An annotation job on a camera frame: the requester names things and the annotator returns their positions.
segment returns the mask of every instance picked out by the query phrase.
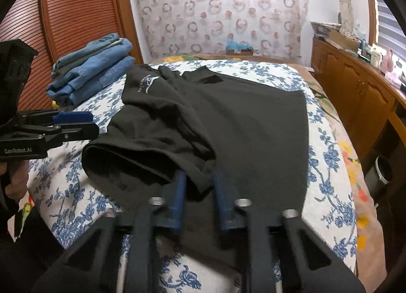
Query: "box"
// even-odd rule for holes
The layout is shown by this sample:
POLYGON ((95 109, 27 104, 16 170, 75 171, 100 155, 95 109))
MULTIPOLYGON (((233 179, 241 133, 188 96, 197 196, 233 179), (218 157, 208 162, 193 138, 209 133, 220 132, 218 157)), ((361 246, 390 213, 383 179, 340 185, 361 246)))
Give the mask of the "box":
POLYGON ((226 49, 226 55, 252 56, 253 49, 226 49))
POLYGON ((358 40, 353 40, 335 30, 330 31, 328 39, 340 45, 343 49, 349 49, 354 51, 355 53, 358 51, 358 48, 360 46, 360 42, 358 40))
POLYGON ((327 38, 330 31, 332 30, 339 31, 341 28, 341 24, 337 23, 319 23, 319 22, 310 22, 310 23, 311 27, 313 28, 314 35, 322 38, 327 38))

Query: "blue denim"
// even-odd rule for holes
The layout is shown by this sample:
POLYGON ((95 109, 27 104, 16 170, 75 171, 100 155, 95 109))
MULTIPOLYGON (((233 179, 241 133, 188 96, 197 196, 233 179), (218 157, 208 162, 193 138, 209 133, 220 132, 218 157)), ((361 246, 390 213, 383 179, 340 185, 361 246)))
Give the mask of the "blue denim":
POLYGON ((110 68, 118 60, 128 55, 132 49, 132 44, 128 39, 124 39, 120 45, 108 48, 101 53, 90 57, 80 67, 74 68, 67 74, 57 77, 49 84, 46 92, 53 99, 52 95, 58 93, 61 88, 70 85, 72 89, 78 90, 87 81, 103 70, 110 68))
POLYGON ((54 71, 51 72, 51 77, 53 79, 55 79, 58 76, 63 76, 65 73, 67 73, 67 72, 71 71, 72 69, 85 63, 90 57, 96 56, 97 54, 101 53, 102 51, 104 51, 107 48, 121 44, 123 42, 123 40, 124 40, 123 38, 120 38, 119 40, 112 42, 110 45, 104 46, 103 48, 100 48, 100 49, 94 51, 93 53, 90 53, 89 55, 81 57, 80 59, 78 59, 76 61, 70 62, 64 66, 58 66, 57 69, 55 69, 54 71))
POLYGON ((60 106, 77 106, 125 75, 134 63, 135 58, 127 56, 109 69, 95 75, 77 90, 68 84, 54 95, 51 96, 49 93, 48 95, 60 106))
POLYGON ((110 33, 98 40, 91 41, 85 47, 83 47, 77 51, 73 51, 72 53, 62 56, 54 64, 52 73, 57 72, 60 67, 63 67, 66 64, 69 64, 78 59, 81 59, 82 57, 85 57, 86 55, 94 53, 95 51, 110 45, 111 43, 118 40, 119 38, 120 38, 120 36, 118 35, 118 33, 110 33))

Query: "sheer curtain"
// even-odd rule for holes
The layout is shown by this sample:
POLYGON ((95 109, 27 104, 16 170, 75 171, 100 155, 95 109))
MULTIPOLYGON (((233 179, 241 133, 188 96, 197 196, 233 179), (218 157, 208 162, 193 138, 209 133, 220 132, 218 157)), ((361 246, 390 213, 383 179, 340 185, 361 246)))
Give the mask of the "sheer curtain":
POLYGON ((257 55, 299 59, 309 0, 137 0, 153 58, 225 53, 228 39, 257 55))

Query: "wooden wardrobe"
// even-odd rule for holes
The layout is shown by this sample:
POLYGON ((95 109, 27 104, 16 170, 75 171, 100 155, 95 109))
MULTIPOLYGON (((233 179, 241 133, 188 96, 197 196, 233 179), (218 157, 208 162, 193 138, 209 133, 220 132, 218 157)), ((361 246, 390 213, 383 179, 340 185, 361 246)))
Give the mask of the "wooden wardrobe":
POLYGON ((56 60, 112 32, 133 43, 130 55, 142 63, 129 0, 17 0, 0 23, 0 40, 19 38, 39 52, 19 109, 50 108, 45 90, 56 60))

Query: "blue floral pattern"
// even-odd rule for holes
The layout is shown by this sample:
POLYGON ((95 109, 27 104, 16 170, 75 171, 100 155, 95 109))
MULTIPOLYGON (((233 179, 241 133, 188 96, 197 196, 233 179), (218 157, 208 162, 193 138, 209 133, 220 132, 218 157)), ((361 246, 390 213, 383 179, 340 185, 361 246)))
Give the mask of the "blue floral pattern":
MULTIPOLYGON (((206 65, 222 74, 283 90, 304 92, 309 121, 309 166, 302 218, 349 268, 354 269, 357 227, 347 171, 323 110, 300 75, 287 65, 250 61, 207 60, 163 65, 180 72, 206 65)), ((122 77, 75 110, 91 111, 100 131, 105 132, 110 118, 123 106, 121 93, 124 82, 125 77, 122 77)), ((106 209, 120 211, 114 200, 97 191, 84 173, 81 152, 86 143, 66 142, 62 147, 50 150, 47 159, 30 162, 29 191, 32 199, 64 248, 69 247, 106 209)), ((170 244, 167 240, 163 242, 163 245, 170 244)), ((129 239, 126 238, 123 240, 121 262, 126 262, 128 250, 129 239)), ((222 265, 223 269, 216 272, 199 263, 196 256, 190 257, 180 251, 170 256, 167 248, 163 250, 160 250, 163 265, 159 274, 162 293, 198 290, 208 293, 217 290, 212 286, 214 284, 224 285, 223 292, 237 293, 241 289, 237 285, 241 277, 230 267, 222 265)), ((280 291, 282 278, 279 264, 274 266, 274 272, 280 291)))

